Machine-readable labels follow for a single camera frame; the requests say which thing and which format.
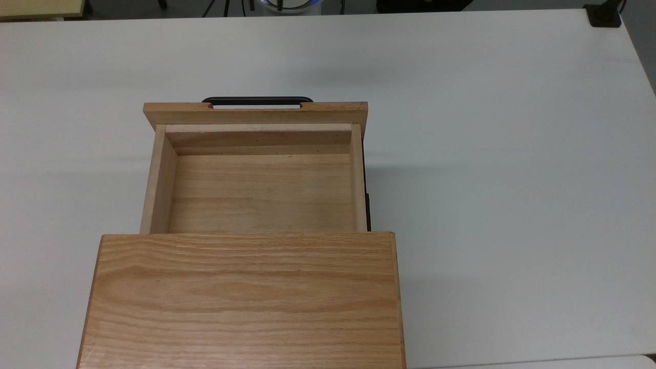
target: wooden drawer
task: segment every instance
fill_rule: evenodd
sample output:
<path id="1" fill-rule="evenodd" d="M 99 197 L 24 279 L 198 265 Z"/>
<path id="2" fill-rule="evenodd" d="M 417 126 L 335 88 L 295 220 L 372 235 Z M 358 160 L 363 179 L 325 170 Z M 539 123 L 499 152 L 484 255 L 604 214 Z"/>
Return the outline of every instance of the wooden drawer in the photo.
<path id="1" fill-rule="evenodd" d="M 366 231 L 367 105 L 144 105 L 155 144 L 142 234 Z"/>
<path id="2" fill-rule="evenodd" d="M 394 234 L 107 235 L 80 369 L 402 369 Z"/>

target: white object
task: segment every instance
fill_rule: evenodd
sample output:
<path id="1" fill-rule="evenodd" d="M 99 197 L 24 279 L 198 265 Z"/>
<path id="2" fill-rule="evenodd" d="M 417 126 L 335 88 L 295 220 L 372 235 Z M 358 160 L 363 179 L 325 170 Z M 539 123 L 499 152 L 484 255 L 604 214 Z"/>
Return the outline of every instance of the white object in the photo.
<path id="1" fill-rule="evenodd" d="M 623 27 L 581 9 L 4 23 L 0 66 L 2 368 L 75 366 L 100 235 L 138 232 L 143 102 L 213 95 L 369 101 L 408 368 L 656 352 L 656 98 Z"/>
<path id="2" fill-rule="evenodd" d="M 282 11 L 278 11 L 279 0 L 259 0 L 261 15 L 321 15 L 323 0 L 284 0 Z"/>

